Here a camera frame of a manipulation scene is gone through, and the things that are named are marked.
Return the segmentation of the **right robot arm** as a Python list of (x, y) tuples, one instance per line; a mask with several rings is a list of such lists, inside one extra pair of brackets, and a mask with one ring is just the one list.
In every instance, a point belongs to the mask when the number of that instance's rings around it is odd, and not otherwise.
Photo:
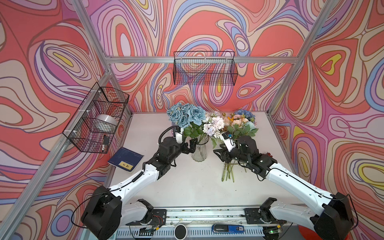
[(323, 240), (344, 240), (354, 228), (353, 205), (342, 193), (322, 190), (290, 172), (273, 157), (261, 154), (250, 136), (235, 139), (225, 132), (223, 144), (214, 153), (224, 163), (236, 160), (241, 167), (256, 174), (260, 181), (277, 184), (305, 204), (285, 204), (268, 198), (258, 210), (257, 219), (265, 224), (287, 221), (314, 231)]

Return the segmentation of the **clear ribbed glass vase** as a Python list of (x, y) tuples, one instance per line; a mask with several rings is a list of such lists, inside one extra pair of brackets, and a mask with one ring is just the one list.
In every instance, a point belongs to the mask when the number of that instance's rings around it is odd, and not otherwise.
[(196, 162), (203, 162), (207, 158), (207, 147), (206, 144), (209, 141), (209, 137), (203, 137), (197, 144), (196, 150), (192, 155), (192, 158)]

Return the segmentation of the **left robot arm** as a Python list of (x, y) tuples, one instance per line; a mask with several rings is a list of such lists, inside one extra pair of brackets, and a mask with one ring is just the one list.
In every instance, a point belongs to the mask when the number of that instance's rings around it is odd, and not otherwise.
[(174, 130), (175, 136), (159, 136), (158, 150), (143, 163), (141, 171), (109, 188), (98, 187), (92, 196), (84, 201), (86, 207), (81, 222), (98, 240), (109, 239), (125, 224), (150, 223), (153, 218), (152, 205), (143, 199), (133, 204), (129, 204), (129, 200), (146, 186), (163, 177), (171, 167), (175, 167), (176, 158), (180, 154), (195, 152), (198, 141), (196, 138), (187, 143), (180, 127), (172, 126), (166, 130)]

